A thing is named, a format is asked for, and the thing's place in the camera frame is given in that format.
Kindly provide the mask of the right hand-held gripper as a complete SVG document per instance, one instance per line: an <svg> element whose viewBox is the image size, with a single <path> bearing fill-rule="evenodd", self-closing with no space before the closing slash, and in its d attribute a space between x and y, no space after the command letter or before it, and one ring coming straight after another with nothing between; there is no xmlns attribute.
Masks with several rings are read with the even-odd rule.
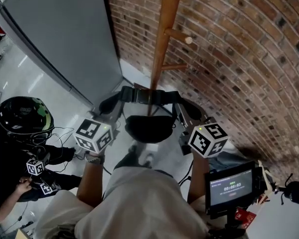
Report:
<svg viewBox="0 0 299 239"><path fill-rule="evenodd" d="M228 134L203 108L199 110L201 118L195 120L189 116L183 105L178 105L178 120L184 127L179 144L184 155L194 150L203 158L212 158L222 151Z"/></svg>

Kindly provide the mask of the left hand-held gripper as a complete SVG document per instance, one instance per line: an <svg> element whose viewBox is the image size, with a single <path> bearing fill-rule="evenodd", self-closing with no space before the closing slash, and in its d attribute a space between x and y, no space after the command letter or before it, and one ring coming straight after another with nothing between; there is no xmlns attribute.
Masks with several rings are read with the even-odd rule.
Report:
<svg viewBox="0 0 299 239"><path fill-rule="evenodd" d="M104 114L97 107L79 116L74 123L73 136L84 150L99 154L106 146L113 144L119 134L117 124L123 112L123 105L117 105L109 114Z"/></svg>

